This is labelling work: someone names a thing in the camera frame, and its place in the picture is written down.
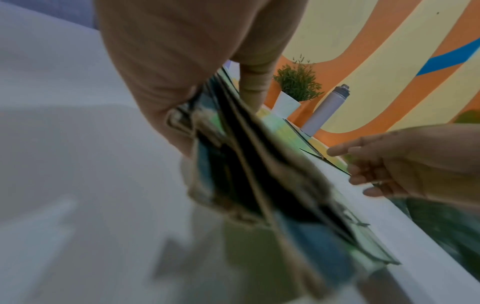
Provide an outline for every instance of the banknote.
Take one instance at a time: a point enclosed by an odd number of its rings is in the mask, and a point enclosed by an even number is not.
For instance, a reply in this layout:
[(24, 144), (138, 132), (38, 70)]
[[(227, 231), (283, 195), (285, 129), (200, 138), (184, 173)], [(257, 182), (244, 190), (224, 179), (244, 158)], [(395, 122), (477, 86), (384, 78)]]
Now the banknote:
[(364, 246), (372, 241), (365, 225), (335, 200), (301, 151), (248, 109), (224, 69), (166, 123), (194, 141), (190, 197), (233, 221), (271, 229), (300, 290), (320, 299), (398, 263)]

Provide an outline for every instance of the green plant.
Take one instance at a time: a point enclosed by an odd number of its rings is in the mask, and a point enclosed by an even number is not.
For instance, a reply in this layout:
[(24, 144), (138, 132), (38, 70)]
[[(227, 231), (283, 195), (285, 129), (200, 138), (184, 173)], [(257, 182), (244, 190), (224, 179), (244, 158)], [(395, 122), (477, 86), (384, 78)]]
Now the green plant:
[(293, 67), (284, 65), (273, 76), (273, 79), (280, 84), (281, 90), (296, 101), (310, 100), (324, 93), (319, 92), (322, 85), (315, 81), (315, 71), (312, 69), (310, 61), (304, 64), (304, 59), (305, 57), (302, 55), (298, 60), (294, 58)]

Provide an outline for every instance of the blue stripe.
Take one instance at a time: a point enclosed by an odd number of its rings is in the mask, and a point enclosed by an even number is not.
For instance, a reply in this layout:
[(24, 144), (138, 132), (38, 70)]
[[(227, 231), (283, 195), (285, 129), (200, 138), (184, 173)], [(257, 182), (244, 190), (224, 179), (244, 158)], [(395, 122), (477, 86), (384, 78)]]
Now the blue stripe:
[(446, 54), (430, 58), (418, 75), (449, 68), (467, 61), (480, 48), (480, 38)]

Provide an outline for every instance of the potted plant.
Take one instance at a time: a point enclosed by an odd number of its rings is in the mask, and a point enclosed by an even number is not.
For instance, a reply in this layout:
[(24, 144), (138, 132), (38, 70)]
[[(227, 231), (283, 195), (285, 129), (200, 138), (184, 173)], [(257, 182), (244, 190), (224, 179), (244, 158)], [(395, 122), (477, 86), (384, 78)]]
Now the potted plant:
[(293, 67), (284, 65), (278, 69), (273, 79), (280, 84), (281, 92), (272, 108), (277, 116), (287, 119), (299, 106), (299, 101), (310, 100), (323, 94), (322, 85), (316, 82), (315, 71), (310, 61), (304, 64), (305, 57), (294, 60)]

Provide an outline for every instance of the colorful wall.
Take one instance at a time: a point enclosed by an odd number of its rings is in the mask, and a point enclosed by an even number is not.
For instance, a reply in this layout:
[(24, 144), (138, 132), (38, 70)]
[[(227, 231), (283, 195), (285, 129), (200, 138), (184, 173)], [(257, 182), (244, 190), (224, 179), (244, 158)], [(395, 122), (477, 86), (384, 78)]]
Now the colorful wall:
[[(310, 1), (277, 67), (303, 54), (326, 93), (289, 119), (302, 126), (346, 83), (351, 95), (315, 134), (327, 146), (459, 115), (480, 122), (479, 16), (480, 0)], [(265, 104), (279, 93), (272, 82)]]

